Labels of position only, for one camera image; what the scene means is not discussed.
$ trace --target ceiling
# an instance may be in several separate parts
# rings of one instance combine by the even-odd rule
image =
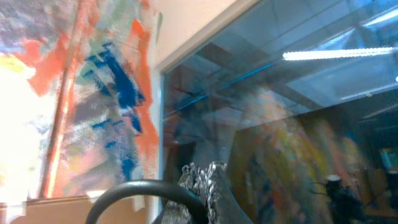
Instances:
[[[165,130],[174,132],[181,114],[187,113],[189,119],[195,114],[202,121],[239,128],[263,123],[242,117],[248,101],[266,103],[258,87],[267,87],[289,110],[286,116],[397,88],[395,55],[281,60],[284,52],[396,46],[397,5],[373,0],[261,1],[165,74]]]

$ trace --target black metal handle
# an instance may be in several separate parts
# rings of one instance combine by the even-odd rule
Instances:
[[[196,223],[208,223],[206,208],[191,191],[163,180],[134,180],[107,190],[94,203],[86,224],[96,224],[100,215],[114,202],[134,195],[153,195],[187,206]]]

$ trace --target glass panel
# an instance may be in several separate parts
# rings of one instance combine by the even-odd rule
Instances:
[[[254,223],[398,223],[397,40],[398,1],[261,1],[165,72],[165,179],[227,162]]]

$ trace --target black curved tube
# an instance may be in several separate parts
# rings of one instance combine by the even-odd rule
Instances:
[[[208,223],[206,208],[191,191],[163,180],[134,180],[107,190],[94,203],[86,224],[96,224],[100,215],[118,200],[134,195],[153,195],[187,206],[196,223]]]

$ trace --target beige wall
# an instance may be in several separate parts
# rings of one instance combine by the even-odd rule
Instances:
[[[180,60],[258,0],[160,0],[157,43],[160,71]]]

